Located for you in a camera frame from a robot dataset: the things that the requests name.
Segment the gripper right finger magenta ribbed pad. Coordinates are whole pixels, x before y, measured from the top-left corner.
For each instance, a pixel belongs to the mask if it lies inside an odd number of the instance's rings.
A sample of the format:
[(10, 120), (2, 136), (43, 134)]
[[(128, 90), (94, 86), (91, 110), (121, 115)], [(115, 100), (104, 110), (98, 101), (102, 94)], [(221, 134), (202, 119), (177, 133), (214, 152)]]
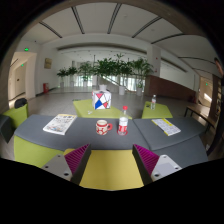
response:
[(137, 144), (133, 145), (132, 154), (144, 185), (181, 170), (168, 155), (159, 156)]

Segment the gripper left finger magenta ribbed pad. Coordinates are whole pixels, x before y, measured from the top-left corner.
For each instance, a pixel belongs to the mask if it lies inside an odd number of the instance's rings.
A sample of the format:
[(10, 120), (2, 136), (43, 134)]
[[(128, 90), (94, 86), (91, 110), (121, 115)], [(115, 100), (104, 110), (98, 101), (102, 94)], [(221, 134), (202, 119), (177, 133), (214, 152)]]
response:
[(91, 145), (72, 149), (66, 155), (57, 154), (42, 169), (79, 185), (91, 155)]

